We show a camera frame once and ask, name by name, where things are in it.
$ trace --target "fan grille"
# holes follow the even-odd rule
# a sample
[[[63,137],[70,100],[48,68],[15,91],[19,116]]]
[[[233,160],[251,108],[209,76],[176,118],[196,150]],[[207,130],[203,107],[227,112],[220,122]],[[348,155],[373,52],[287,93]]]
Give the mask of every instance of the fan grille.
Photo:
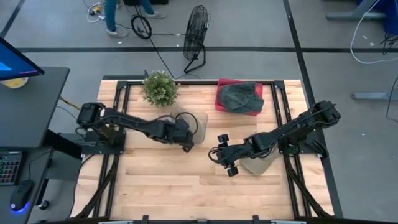
[[[184,41],[184,57],[193,60],[198,57],[203,42],[205,41],[208,23],[207,9],[195,6],[188,21]]]

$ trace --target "red tray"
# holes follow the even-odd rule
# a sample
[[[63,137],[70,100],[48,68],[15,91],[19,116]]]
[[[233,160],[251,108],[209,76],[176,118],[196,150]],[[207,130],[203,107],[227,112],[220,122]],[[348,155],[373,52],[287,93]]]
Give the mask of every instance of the red tray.
[[[237,84],[237,83],[242,83],[242,82],[245,82],[245,81],[233,80],[233,79],[229,79],[229,78],[218,79],[217,95],[216,95],[216,101],[215,101],[216,110],[228,112],[226,110],[226,108],[218,101],[218,92],[219,92],[220,88],[225,85]],[[256,83],[256,87],[255,87],[254,91],[256,92],[257,96],[259,96],[259,98],[262,99],[262,84],[261,83]],[[244,113],[244,115],[257,116],[259,113],[261,113],[261,111]]]

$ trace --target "gray floor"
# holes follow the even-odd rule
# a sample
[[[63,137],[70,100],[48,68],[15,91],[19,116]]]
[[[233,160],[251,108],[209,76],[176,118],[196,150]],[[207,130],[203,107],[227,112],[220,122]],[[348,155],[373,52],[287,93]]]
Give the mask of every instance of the gray floor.
[[[95,0],[86,0],[94,4]],[[0,30],[18,0],[0,0]],[[170,0],[155,8],[168,17],[151,21],[154,32],[184,33],[190,11],[203,4],[211,13],[206,46],[294,47],[281,0]],[[327,21],[328,11],[349,11],[352,1],[290,0],[302,47],[347,48],[355,21]],[[118,11],[117,22],[127,26],[129,13]],[[7,33],[15,47],[150,47],[133,33],[125,39],[110,38],[103,21],[90,24],[81,0],[26,0]],[[355,47],[381,47],[384,38],[379,21],[366,21],[358,31]],[[183,45],[183,37],[154,36],[156,46]],[[71,69],[63,96],[75,103],[95,101],[103,75],[140,75],[146,70],[165,70],[155,52],[26,53],[43,66]],[[161,52],[175,76],[187,64],[181,52]],[[358,54],[372,61],[397,54]],[[325,131],[340,202],[346,218],[398,222],[398,124],[385,118],[386,102],[354,101],[354,91],[387,91],[398,75],[397,62],[362,65],[349,53],[305,53],[308,75],[316,100],[337,103],[342,120]],[[294,52],[208,52],[207,64],[192,73],[201,78],[301,79]],[[398,119],[393,102],[391,116]],[[72,117],[57,110],[50,128],[72,132]],[[36,219],[60,219],[68,215],[73,183],[54,182],[47,198],[64,192],[50,210],[35,211]]]

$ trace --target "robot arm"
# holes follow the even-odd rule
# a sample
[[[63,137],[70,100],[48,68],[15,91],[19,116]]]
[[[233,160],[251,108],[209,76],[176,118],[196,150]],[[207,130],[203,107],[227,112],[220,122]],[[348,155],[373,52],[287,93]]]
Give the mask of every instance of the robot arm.
[[[243,144],[229,146],[228,136],[218,136],[221,144],[210,150],[209,158],[228,169],[230,177],[238,174],[238,168],[234,162],[240,158],[255,159],[266,158],[278,141],[287,140],[291,146],[306,140],[306,137],[316,128],[329,128],[335,125],[341,118],[335,105],[330,101],[321,101],[315,103],[306,112],[303,112],[298,118],[284,124],[283,126],[268,133],[257,133],[244,139]]]
[[[160,120],[165,117],[171,118],[173,121]],[[85,103],[81,107],[77,123],[83,129],[91,128],[110,144],[116,141],[117,134],[107,124],[140,131],[148,138],[164,144],[179,144],[185,152],[189,152],[194,146],[192,141],[194,133],[189,130],[186,121],[177,118],[178,116],[173,118],[167,115],[146,121],[107,108],[102,103]]]

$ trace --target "white cable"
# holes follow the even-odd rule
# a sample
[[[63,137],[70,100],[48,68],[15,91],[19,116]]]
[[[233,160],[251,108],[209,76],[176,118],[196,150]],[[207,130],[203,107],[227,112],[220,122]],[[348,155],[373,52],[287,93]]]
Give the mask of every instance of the white cable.
[[[87,9],[87,21],[88,21],[89,23],[98,22],[98,21],[100,20],[100,18],[98,18],[98,19],[96,19],[96,20],[94,20],[94,21],[91,21],[91,20],[90,20],[90,11],[91,11],[92,8],[94,8],[95,6],[97,6],[97,5],[101,4],[101,3],[102,3],[102,2],[100,1],[99,3],[96,3],[96,4],[90,6],[90,7]]]
[[[357,57],[355,57],[355,54],[354,54],[354,52],[353,52],[354,39],[355,39],[355,36],[356,36],[356,32],[358,31],[359,25],[361,24],[362,20],[365,18],[366,14],[369,13],[369,12],[373,9],[373,7],[374,7],[379,1],[380,1],[380,0],[377,0],[377,1],[372,5],[372,7],[371,7],[367,12],[365,12],[365,13],[363,14],[361,20],[359,21],[358,25],[356,26],[353,39],[352,39],[351,44],[350,44],[350,46],[349,46],[349,49],[351,50],[351,54],[353,55],[353,57],[355,58],[355,60],[357,60],[359,63],[365,64],[365,65],[371,65],[371,64],[379,63],[379,62],[391,62],[391,61],[393,61],[393,60],[398,60],[398,57],[396,57],[396,58],[392,58],[392,59],[378,60],[378,61],[375,61],[375,62],[363,62],[363,61],[361,61],[360,59],[358,59]]]

